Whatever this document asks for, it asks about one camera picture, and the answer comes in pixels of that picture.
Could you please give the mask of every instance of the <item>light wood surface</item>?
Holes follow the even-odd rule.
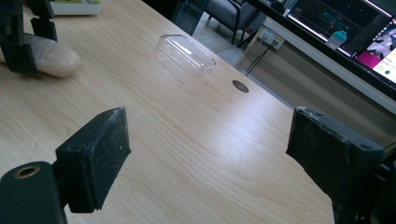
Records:
[[[184,35],[174,24],[139,0],[55,23],[80,68],[31,78],[0,65],[0,175],[54,162],[63,141],[123,105],[132,154],[103,209],[67,212],[69,223],[332,223],[330,199],[285,154],[292,111],[211,52],[212,74],[180,69],[156,50],[161,35]]]

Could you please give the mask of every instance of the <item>round hole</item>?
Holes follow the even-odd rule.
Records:
[[[233,85],[240,91],[248,93],[248,87],[240,81],[234,80]]]
[[[35,175],[38,171],[40,171],[39,166],[26,166],[21,168],[17,173],[15,173],[15,178],[24,179],[29,176]]]

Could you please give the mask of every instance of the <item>power socket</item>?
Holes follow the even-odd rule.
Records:
[[[280,46],[285,42],[285,39],[280,35],[277,35],[274,31],[270,30],[268,27],[264,27],[262,32],[259,34],[259,38],[265,43],[271,45],[276,41],[276,44],[273,45],[273,49],[279,49]]]

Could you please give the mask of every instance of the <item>clear plastic container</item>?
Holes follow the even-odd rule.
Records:
[[[326,45],[331,49],[338,49],[347,40],[347,33],[344,31],[336,31],[332,34]]]
[[[211,74],[215,60],[184,35],[163,35],[157,48],[189,74]]]

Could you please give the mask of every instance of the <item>monitor screen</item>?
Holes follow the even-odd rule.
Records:
[[[387,23],[354,58],[388,83],[396,85],[396,19]]]
[[[324,42],[335,32],[344,31],[346,41],[338,50],[351,57],[391,15],[368,0],[299,0],[287,18]]]

